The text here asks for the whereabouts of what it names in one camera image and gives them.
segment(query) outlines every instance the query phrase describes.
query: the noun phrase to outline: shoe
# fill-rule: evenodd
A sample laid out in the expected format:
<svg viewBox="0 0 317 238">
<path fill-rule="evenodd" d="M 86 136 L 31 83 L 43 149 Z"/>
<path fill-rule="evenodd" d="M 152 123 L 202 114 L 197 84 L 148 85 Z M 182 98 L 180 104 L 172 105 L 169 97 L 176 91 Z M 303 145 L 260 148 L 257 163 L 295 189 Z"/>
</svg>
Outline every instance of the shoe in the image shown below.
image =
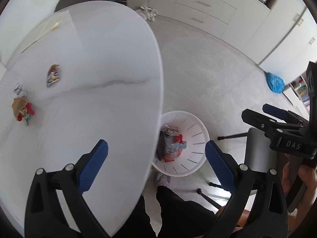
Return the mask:
<svg viewBox="0 0 317 238">
<path fill-rule="evenodd" d="M 155 178 L 155 187 L 164 186 L 167 188 L 171 188 L 171 177 L 167 176 L 163 173 L 157 173 Z"/>
</svg>

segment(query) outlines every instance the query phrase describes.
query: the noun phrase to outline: drawer handle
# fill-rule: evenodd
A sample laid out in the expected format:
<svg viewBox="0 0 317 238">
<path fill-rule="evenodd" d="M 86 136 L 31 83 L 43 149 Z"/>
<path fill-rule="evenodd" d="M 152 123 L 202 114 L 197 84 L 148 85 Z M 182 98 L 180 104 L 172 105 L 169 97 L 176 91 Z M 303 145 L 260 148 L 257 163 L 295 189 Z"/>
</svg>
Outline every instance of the drawer handle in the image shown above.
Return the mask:
<svg viewBox="0 0 317 238">
<path fill-rule="evenodd" d="M 204 23 L 202 20 L 197 20 L 197 19 L 195 19 L 195 18 L 191 18 L 192 20 L 196 20 L 196 21 L 198 21 L 199 23 Z"/>
<path fill-rule="evenodd" d="M 201 1 L 196 1 L 197 3 L 201 3 L 201 4 L 203 4 L 203 5 L 206 5 L 206 6 L 208 6 L 208 7 L 211 7 L 209 4 L 207 4 L 207 3 L 204 3 L 204 2 L 201 2 Z"/>
</svg>

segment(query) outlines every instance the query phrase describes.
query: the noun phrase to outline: screw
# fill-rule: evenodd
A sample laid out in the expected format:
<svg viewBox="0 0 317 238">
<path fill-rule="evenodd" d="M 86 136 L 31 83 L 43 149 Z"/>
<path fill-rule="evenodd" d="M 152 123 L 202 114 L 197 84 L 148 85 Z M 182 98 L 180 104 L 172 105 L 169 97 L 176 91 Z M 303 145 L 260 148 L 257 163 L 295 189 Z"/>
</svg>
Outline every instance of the screw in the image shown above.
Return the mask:
<svg viewBox="0 0 317 238">
<path fill-rule="evenodd" d="M 39 168 L 36 170 L 36 174 L 37 175 L 41 175 L 43 173 L 44 169 L 43 168 Z"/>
<path fill-rule="evenodd" d="M 65 166 L 65 170 L 66 171 L 71 171 L 74 169 L 74 165 L 73 164 L 68 164 L 67 166 Z"/>
<path fill-rule="evenodd" d="M 248 166 L 245 165 L 245 164 L 241 164 L 239 167 L 240 167 L 240 169 L 241 169 L 242 171 L 247 171 L 247 170 L 248 170 Z"/>
<path fill-rule="evenodd" d="M 276 175 L 276 170 L 272 168 L 272 169 L 270 169 L 270 173 L 273 175 Z"/>
</svg>

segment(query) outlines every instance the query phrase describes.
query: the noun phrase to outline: black trousers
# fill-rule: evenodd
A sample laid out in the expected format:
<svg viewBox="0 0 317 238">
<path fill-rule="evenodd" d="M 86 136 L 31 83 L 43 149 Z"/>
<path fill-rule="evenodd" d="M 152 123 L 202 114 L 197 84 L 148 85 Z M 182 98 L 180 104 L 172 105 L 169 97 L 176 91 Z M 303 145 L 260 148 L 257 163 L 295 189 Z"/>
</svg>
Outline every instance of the black trousers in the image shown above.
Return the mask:
<svg viewBox="0 0 317 238">
<path fill-rule="evenodd" d="M 216 220 L 215 214 L 194 201 L 184 201 L 169 188 L 159 186 L 162 227 L 158 238 L 194 238 L 204 235 Z M 141 195 L 132 214 L 114 238 L 156 238 Z"/>
</svg>

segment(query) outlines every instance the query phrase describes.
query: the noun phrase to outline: blue plastic bag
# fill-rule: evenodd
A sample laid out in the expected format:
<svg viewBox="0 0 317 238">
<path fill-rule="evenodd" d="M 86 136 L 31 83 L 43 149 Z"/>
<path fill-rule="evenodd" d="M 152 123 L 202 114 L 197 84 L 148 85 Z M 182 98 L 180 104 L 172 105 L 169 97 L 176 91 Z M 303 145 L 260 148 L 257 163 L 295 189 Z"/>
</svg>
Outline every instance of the blue plastic bag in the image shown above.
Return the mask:
<svg viewBox="0 0 317 238">
<path fill-rule="evenodd" d="M 270 90 L 272 90 L 274 93 L 280 94 L 285 88 L 284 81 L 272 73 L 266 74 L 266 82 Z"/>
</svg>

